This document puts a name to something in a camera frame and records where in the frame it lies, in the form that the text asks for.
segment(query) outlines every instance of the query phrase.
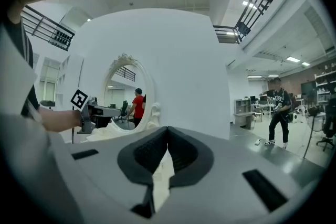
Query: ornate mirror frame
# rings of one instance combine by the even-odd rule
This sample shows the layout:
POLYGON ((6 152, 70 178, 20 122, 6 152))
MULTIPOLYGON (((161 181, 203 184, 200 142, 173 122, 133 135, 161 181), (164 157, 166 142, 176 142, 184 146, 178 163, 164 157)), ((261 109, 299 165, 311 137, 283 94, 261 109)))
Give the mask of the ornate mirror frame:
POLYGON ((143 77, 146 86, 146 107, 140 124, 133 130, 124 130, 118 127, 113 121, 108 125, 111 131, 116 132, 120 135, 133 134, 150 128, 159 127, 159 117, 161 110, 160 104, 155 102, 154 84, 151 79, 151 76, 142 66, 141 63, 135 60, 132 56, 128 56, 127 54, 122 54, 118 57, 117 60, 114 60, 107 72, 107 75, 105 76, 105 81, 103 83, 103 87, 101 89, 100 94, 101 100, 104 100, 104 106, 106 106, 105 104, 106 87, 110 82, 112 76, 119 68, 128 65, 136 67, 143 77))

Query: computer monitor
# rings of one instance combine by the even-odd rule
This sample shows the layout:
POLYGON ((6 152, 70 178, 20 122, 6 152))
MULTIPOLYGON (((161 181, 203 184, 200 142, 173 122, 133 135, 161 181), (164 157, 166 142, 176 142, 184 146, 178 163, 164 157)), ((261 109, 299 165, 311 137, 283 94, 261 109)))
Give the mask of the computer monitor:
POLYGON ((251 98, 251 104, 254 104, 256 102, 256 97, 255 96, 250 96, 251 98))

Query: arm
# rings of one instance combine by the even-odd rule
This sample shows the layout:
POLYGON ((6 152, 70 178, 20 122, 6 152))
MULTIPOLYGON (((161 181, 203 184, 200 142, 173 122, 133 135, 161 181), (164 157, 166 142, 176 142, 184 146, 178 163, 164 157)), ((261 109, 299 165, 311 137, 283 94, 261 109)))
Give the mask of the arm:
POLYGON ((146 96, 142 100, 142 109, 145 109, 146 107, 146 96))
POLYGON ((274 97, 273 93, 274 93, 274 90, 269 90, 269 91, 262 92, 259 96, 267 94, 268 97, 274 97))
POLYGON ((39 107, 38 112, 43 126, 48 131, 58 133, 82 125, 82 117, 78 110, 54 111, 39 107))
POLYGON ((133 112, 133 110, 135 109, 136 106, 137 106, 137 104, 133 104, 133 106, 131 107, 131 109, 128 111, 128 113, 126 115, 126 118, 128 118, 132 114, 132 112, 133 112))

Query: desk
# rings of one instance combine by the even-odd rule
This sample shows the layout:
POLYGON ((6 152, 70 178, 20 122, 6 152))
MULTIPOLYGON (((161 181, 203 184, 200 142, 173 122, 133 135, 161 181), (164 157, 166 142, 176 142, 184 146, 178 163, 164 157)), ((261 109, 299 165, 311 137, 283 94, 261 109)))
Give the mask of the desk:
POLYGON ((297 102, 301 102, 301 106, 299 106, 299 109, 302 111, 302 115, 304 116, 304 105, 303 102, 305 101, 304 99, 297 99, 297 102))
POLYGON ((271 118, 271 108, 274 108, 274 104, 254 104, 257 108, 266 108, 269 107, 269 118, 271 118))
POLYGON ((254 118, 253 117, 254 113, 255 112, 251 111, 251 112, 243 112, 243 113, 234 114, 234 116, 236 117, 235 125, 238 125, 238 126, 245 125, 246 129, 251 130, 251 122, 254 118))

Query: red shirt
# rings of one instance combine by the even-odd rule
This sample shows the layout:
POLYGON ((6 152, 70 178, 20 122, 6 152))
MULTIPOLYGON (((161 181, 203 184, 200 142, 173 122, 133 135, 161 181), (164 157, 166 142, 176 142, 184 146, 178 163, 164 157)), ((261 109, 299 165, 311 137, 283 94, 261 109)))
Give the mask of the red shirt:
POLYGON ((138 97, 135 97, 133 100, 133 104, 136 104, 135 107, 135 112, 134 112, 134 117, 137 119, 141 119, 143 116, 143 113, 145 112, 145 109, 142 108, 142 101, 143 101, 143 96, 140 95, 138 97))

